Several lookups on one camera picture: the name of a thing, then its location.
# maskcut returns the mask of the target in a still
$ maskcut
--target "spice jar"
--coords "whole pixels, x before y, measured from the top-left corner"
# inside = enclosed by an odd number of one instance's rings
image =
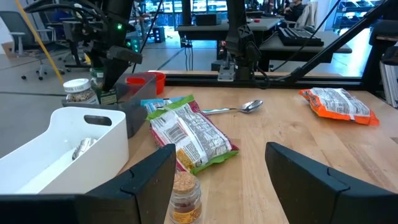
[[[177,172],[169,203],[169,215],[173,223],[199,223],[201,215],[199,180],[189,172]]]
[[[67,101],[70,103],[100,103],[94,90],[91,89],[90,81],[87,78],[78,78],[65,82],[63,89],[68,93]]]

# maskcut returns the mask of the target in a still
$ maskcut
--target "snack bag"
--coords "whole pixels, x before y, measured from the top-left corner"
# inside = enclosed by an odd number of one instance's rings
[[[183,98],[183,96],[174,97],[174,98],[141,100],[141,106],[144,106],[146,108],[148,114],[151,114],[155,110],[157,110],[159,108],[163,108],[165,105],[169,105],[173,102],[181,100],[182,98]]]
[[[214,126],[192,95],[165,105],[147,119],[160,146],[175,144],[178,171],[196,174],[238,153],[238,147]]]
[[[373,111],[342,88],[312,88],[300,90],[299,94],[310,102],[318,116],[379,125]]]

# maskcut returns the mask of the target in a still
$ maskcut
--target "keyboard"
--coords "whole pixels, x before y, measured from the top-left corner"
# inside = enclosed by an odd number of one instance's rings
[[[321,47],[324,44],[321,38],[315,35],[310,39],[312,33],[305,29],[280,27],[278,34],[280,41],[282,41],[285,46],[302,46],[307,40],[309,41],[306,46]]]

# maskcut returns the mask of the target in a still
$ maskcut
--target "silver spoon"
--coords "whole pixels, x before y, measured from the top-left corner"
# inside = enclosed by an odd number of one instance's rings
[[[243,104],[240,108],[222,108],[222,109],[215,109],[215,110],[203,110],[203,112],[207,115],[209,114],[217,114],[217,113],[225,113],[233,110],[238,110],[242,113],[252,113],[253,111],[257,110],[258,107],[262,105],[262,100],[254,100],[249,103]]]

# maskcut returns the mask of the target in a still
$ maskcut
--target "white plastic bin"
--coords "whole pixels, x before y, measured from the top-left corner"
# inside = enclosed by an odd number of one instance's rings
[[[84,138],[98,141],[73,161]],[[83,194],[112,179],[128,158],[123,112],[61,108],[46,132],[0,159],[0,194]]]

